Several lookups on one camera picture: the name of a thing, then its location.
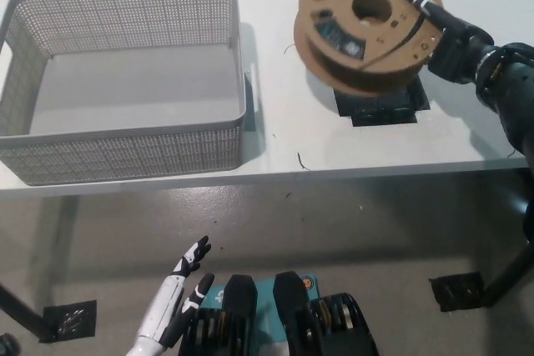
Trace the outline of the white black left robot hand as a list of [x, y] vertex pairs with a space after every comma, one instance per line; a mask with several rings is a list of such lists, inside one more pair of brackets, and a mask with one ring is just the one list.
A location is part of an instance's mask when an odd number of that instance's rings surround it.
[[183, 297], [184, 284], [199, 269], [210, 249], [209, 237], [205, 235], [179, 259], [153, 297], [128, 356], [161, 355], [186, 333], [214, 282], [214, 275], [205, 274], [187, 298]]

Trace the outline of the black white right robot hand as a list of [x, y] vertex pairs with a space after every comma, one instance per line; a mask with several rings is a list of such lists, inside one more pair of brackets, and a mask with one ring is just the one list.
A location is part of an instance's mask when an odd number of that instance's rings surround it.
[[428, 69], [451, 83], [474, 83], [481, 63], [497, 46], [483, 29], [453, 16], [433, 0], [407, 0], [433, 26], [441, 30]]

